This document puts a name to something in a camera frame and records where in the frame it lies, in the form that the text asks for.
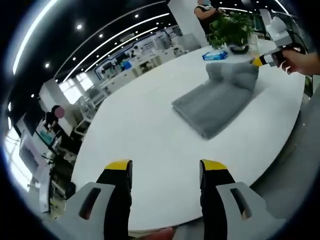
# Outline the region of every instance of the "blue tissue box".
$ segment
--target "blue tissue box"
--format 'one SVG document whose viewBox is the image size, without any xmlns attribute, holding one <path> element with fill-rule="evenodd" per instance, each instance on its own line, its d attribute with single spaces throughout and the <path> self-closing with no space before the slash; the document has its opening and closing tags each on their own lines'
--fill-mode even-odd
<svg viewBox="0 0 320 240">
<path fill-rule="evenodd" d="M 208 51 L 206 54 L 202 55 L 203 60 L 223 60 L 228 56 L 228 53 L 224 50 L 220 50 L 218 52 Z"/>
</svg>

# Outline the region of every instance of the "potted plant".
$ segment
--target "potted plant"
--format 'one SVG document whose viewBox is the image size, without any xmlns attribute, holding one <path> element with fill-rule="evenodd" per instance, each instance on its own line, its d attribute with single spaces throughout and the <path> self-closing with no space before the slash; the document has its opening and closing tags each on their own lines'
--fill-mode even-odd
<svg viewBox="0 0 320 240">
<path fill-rule="evenodd" d="M 231 12 L 230 16 L 221 13 L 210 24 L 208 41 L 215 49 L 226 44 L 231 52 L 244 54 L 249 50 L 248 39 L 253 31 L 253 22 L 247 14 Z"/>
</svg>

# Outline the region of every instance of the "ceiling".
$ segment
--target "ceiling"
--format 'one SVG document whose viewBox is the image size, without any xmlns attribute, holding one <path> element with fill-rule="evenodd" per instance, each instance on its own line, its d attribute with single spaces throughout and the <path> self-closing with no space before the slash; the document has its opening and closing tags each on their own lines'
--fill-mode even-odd
<svg viewBox="0 0 320 240">
<path fill-rule="evenodd" d="M 56 3 L 36 26 L 17 66 L 14 76 L 16 85 L 10 97 L 12 114 L 15 115 L 12 116 L 13 120 L 23 114 L 30 101 L 36 100 L 44 82 L 55 76 L 59 82 L 63 81 L 82 59 L 104 41 L 141 21 L 170 13 L 167 6 L 169 0 L 17 0 L 15 4 L 6 1 L 8 3 L 4 3 L 6 4 L 4 8 L 14 9 L 14 15 L 9 16 L 12 19 L 11 24 L 6 26 L 9 33 L 8 40 L 12 37 L 18 23 L 22 23 L 22 27 L 18 28 L 15 38 L 11 38 L 9 45 L 7 56 L 11 62 L 10 69 L 12 69 L 19 46 L 28 29 L 50 1 L 56 1 Z M 243 4 L 245 0 L 243 2 L 241 0 L 218 0 L 216 2 L 217 4 L 222 2 L 221 5 L 227 8 L 249 10 Z M 260 0 L 259 3 L 253 1 L 252 8 L 258 10 L 265 6 L 268 6 L 270 10 L 283 12 L 274 0 Z M 135 31 L 142 33 L 154 27 L 162 29 L 168 24 L 177 24 L 172 14 L 146 22 L 123 33 L 96 51 L 71 76 L 80 73 L 82 68 L 94 63 L 97 55 L 102 56 L 113 49 L 115 43 L 119 43 L 124 36 Z M 82 26 L 81 30 L 77 30 L 78 25 Z M 45 68 L 46 63 L 50 64 L 48 68 Z"/>
</svg>

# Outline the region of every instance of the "folded cloth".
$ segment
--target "folded cloth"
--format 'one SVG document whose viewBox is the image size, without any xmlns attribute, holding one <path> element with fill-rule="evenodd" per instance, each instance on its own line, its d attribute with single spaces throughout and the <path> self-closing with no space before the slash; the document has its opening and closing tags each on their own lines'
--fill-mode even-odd
<svg viewBox="0 0 320 240">
<path fill-rule="evenodd" d="M 209 63 L 210 81 L 172 103 L 173 108 L 201 136 L 211 139 L 250 101 L 259 68 L 248 62 Z"/>
</svg>

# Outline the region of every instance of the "round white table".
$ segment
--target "round white table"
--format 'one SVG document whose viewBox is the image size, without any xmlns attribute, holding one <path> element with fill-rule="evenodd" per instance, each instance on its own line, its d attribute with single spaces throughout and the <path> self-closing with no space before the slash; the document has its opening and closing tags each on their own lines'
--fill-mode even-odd
<svg viewBox="0 0 320 240">
<path fill-rule="evenodd" d="M 259 51 L 275 48 L 259 40 Z M 84 138 L 72 181 L 79 190 L 107 164 L 133 160 L 129 231 L 182 224 L 202 216 L 199 160 L 226 165 L 237 182 L 253 184 L 287 141 L 300 111 L 305 77 L 262 66 L 254 98 L 222 132 L 204 140 L 172 101 L 208 80 L 204 47 L 133 80 L 105 99 Z M 250 55 L 229 55 L 243 62 Z"/>
</svg>

